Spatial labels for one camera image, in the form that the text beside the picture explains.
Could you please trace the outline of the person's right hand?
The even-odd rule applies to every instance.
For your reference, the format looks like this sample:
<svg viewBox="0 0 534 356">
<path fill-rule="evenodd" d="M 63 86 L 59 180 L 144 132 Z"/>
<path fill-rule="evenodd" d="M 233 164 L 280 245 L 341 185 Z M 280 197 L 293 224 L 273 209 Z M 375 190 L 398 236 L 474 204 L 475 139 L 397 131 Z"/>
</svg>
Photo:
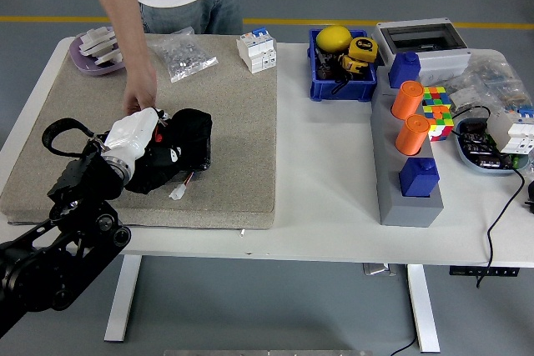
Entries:
<svg viewBox="0 0 534 356">
<path fill-rule="evenodd" d="M 152 108 L 157 98 L 157 74 L 151 63 L 126 67 L 127 81 L 123 94 L 123 111 L 131 115 Z"/>
</svg>

